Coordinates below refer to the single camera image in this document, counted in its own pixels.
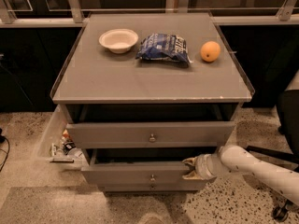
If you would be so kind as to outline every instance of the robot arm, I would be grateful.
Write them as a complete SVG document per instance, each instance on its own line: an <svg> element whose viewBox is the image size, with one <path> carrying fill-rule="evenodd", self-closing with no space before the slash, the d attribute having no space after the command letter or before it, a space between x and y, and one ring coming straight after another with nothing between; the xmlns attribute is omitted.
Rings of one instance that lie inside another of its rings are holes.
<svg viewBox="0 0 299 224"><path fill-rule="evenodd" d="M188 158L183 162L195 168L194 171L183 176L185 179L208 180L231 171L246 172L299 205L299 174L261 161L242 147L227 145L221 147L218 153Z"/></svg>

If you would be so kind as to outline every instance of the gray tabletop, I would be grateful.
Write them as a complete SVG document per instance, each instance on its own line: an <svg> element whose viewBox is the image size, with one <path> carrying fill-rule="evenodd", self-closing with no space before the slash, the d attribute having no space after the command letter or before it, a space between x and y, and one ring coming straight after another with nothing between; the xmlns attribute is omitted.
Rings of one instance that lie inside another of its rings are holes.
<svg viewBox="0 0 299 224"><path fill-rule="evenodd" d="M117 28L132 29L139 35L138 43L125 54L113 54L98 43L102 33ZM140 42L152 33L183 37L193 63L182 68L177 63L136 60ZM205 63L199 49L210 40L221 45L221 55L214 63ZM56 104L225 103L250 99L206 13L91 15L53 96Z"/></svg>

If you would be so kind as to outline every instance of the speckled floor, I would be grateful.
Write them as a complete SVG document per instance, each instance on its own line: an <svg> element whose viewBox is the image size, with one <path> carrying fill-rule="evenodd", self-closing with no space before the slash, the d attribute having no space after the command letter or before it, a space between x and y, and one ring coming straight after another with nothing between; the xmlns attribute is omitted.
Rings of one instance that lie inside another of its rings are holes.
<svg viewBox="0 0 299 224"><path fill-rule="evenodd" d="M217 178L197 193L104 195L80 171L66 171L36 155L51 113L0 114L0 128L11 144L0 173L0 223L130 223L148 217L172 223L276 223L271 211L284 198L253 176ZM240 109L229 143L290 152L277 131L275 110ZM265 161L296 166L261 157ZM285 223L299 223L294 206Z"/></svg>

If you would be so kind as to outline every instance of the bowl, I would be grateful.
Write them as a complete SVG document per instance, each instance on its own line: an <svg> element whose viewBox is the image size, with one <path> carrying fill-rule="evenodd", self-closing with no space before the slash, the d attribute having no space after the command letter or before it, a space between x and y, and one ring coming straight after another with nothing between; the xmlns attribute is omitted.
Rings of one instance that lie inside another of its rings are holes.
<svg viewBox="0 0 299 224"><path fill-rule="evenodd" d="M138 41L138 34L129 29L114 29L103 33L100 38L100 44L113 53L122 54Z"/></svg>

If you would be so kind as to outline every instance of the orange fruit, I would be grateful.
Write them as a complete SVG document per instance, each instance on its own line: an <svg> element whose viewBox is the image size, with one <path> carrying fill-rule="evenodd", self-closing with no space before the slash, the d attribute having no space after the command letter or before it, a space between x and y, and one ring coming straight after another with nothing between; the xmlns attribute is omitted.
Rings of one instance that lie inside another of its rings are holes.
<svg viewBox="0 0 299 224"><path fill-rule="evenodd" d="M208 63L214 62L221 53L221 46L215 41L208 41L200 48L200 56Z"/></svg>

